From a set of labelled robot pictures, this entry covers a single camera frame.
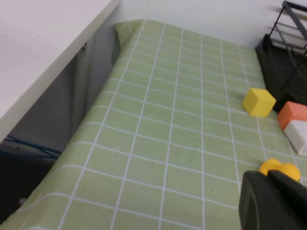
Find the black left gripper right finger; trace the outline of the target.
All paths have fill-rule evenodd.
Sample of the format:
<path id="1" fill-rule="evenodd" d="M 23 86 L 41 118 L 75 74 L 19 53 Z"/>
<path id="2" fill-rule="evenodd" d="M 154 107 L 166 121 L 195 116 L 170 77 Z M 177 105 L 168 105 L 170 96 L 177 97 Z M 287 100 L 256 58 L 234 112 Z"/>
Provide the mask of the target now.
<path id="1" fill-rule="evenodd" d="M 269 170 L 267 177 L 281 195 L 282 200 L 296 215 L 307 214 L 307 188 L 278 170 Z"/>

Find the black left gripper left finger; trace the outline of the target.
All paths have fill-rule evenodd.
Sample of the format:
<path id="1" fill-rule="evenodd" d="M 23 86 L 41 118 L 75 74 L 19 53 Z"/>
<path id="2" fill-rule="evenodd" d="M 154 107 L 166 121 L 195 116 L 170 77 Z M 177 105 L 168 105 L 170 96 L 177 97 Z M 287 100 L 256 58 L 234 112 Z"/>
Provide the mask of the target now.
<path id="1" fill-rule="evenodd" d="M 296 215 L 282 200 L 267 175 L 257 171 L 243 174 L 238 211 L 243 230 L 307 228 L 307 215 Z"/>

